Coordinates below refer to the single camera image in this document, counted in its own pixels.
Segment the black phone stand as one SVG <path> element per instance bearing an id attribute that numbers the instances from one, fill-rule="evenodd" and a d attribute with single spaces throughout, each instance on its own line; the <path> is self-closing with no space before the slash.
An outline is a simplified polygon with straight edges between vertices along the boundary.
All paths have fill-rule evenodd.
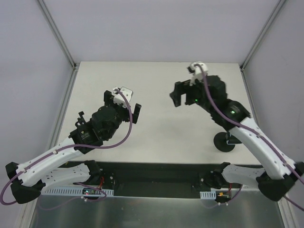
<path id="1" fill-rule="evenodd" d="M 226 143 L 227 135 L 232 134 L 228 132 L 219 132 L 213 138 L 213 143 L 215 147 L 221 152 L 231 152 L 235 148 L 235 145 L 228 145 Z"/>
<path id="2" fill-rule="evenodd" d="M 84 112 L 81 111 L 78 113 L 79 117 L 77 118 L 77 121 L 75 123 L 76 127 L 82 126 L 86 124 L 86 120 L 84 119 Z"/>

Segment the phone blue case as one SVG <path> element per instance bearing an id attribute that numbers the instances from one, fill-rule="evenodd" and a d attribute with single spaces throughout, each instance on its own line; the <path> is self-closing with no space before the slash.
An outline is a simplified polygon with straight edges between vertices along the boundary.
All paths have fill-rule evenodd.
<path id="1" fill-rule="evenodd" d="M 228 145 L 242 144 L 242 142 L 233 135 L 226 136 L 226 143 Z"/>

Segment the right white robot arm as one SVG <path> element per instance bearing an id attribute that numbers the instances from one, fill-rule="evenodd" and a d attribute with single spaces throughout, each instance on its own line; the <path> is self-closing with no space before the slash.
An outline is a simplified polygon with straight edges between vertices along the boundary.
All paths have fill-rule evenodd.
<path id="1" fill-rule="evenodd" d="M 233 150 L 243 144 L 260 162 L 260 168 L 221 163 L 204 176 L 207 186 L 220 189 L 229 183 L 258 188 L 271 201 L 279 201 L 299 180 L 303 179 L 304 163 L 294 161 L 281 152 L 260 130 L 250 112 L 238 101 L 228 98 L 226 84 L 219 76 L 206 76 L 205 80 L 179 81 L 170 93 L 174 106 L 198 105 L 210 114 L 211 119 L 224 129 L 214 137 L 217 149 Z"/>

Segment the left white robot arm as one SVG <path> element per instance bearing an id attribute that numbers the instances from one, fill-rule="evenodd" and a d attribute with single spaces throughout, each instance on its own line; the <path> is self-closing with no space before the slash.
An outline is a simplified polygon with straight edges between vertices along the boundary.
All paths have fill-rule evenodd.
<path id="1" fill-rule="evenodd" d="M 104 142 L 112 139 L 122 122 L 136 124 L 141 105 L 136 104 L 132 110 L 132 96 L 133 91 L 125 87 L 106 90 L 104 105 L 92 114 L 89 121 L 84 119 L 84 112 L 79 112 L 75 130 L 61 143 L 28 162 L 7 164 L 9 182 L 5 186 L 10 187 L 14 202 L 31 202 L 47 190 L 65 184 L 97 184 L 101 171 L 96 161 L 84 161 L 71 168 L 61 165 L 93 149 L 107 149 Z"/>

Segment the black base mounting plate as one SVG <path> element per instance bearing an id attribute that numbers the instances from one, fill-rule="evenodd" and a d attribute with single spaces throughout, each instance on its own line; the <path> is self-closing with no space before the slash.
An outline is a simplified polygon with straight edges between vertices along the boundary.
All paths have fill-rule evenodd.
<path id="1" fill-rule="evenodd" d="M 221 164 L 97 162 L 99 177 L 84 182 L 114 191 L 120 197 L 199 199 L 209 191 L 205 177 L 222 168 Z"/>

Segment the left aluminium frame post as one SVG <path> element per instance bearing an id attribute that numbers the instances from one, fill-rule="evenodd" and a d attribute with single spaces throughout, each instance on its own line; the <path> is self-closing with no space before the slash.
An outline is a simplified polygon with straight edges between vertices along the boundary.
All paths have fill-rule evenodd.
<path id="1" fill-rule="evenodd" d="M 72 67 L 73 70 L 76 69 L 77 63 L 75 62 L 74 58 L 72 57 L 57 25 L 55 20 L 53 19 L 51 12 L 49 11 L 46 3 L 44 0 L 36 0 L 38 7 L 40 8 L 43 17 L 45 18 L 55 40 L 57 41 L 60 49 L 62 50 L 66 60 L 68 61 L 69 65 Z"/>

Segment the aluminium frame post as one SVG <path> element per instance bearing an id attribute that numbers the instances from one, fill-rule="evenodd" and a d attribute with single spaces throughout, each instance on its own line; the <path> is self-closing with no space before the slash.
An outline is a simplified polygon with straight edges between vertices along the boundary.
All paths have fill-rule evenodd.
<path id="1" fill-rule="evenodd" d="M 243 72 L 247 65 L 249 64 L 250 60 L 262 44 L 264 38 L 266 37 L 267 33 L 270 31 L 273 23 L 287 4 L 288 0 L 278 0 L 275 7 L 271 11 L 269 17 L 267 18 L 265 24 L 263 25 L 262 29 L 260 30 L 257 38 L 255 39 L 253 45 L 251 46 L 248 54 L 246 55 L 244 61 L 240 65 L 240 71 Z"/>
<path id="2" fill-rule="evenodd" d="M 57 25 L 55 20 L 53 19 L 51 12 L 49 11 L 46 3 L 44 0 L 36 0 L 38 7 L 40 8 L 43 17 L 45 18 L 55 40 L 57 41 L 60 49 L 62 50 L 66 60 L 68 61 L 69 65 L 72 67 L 73 70 L 76 69 L 77 63 L 75 62 L 74 58 L 72 57 Z"/>

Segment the right aluminium frame post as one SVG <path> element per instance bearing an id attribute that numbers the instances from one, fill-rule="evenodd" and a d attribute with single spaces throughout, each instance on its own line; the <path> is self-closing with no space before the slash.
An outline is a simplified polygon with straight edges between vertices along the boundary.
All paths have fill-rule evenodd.
<path id="1" fill-rule="evenodd" d="M 247 65 L 249 64 L 250 60 L 262 44 L 264 38 L 266 37 L 267 33 L 270 31 L 273 23 L 287 4 L 288 0 L 278 0 L 275 7 L 271 11 L 269 17 L 267 18 L 265 24 L 263 25 L 262 29 L 260 30 L 257 38 L 255 39 L 253 45 L 251 46 L 248 54 L 246 55 L 244 61 L 240 65 L 240 71 L 243 72 Z"/>

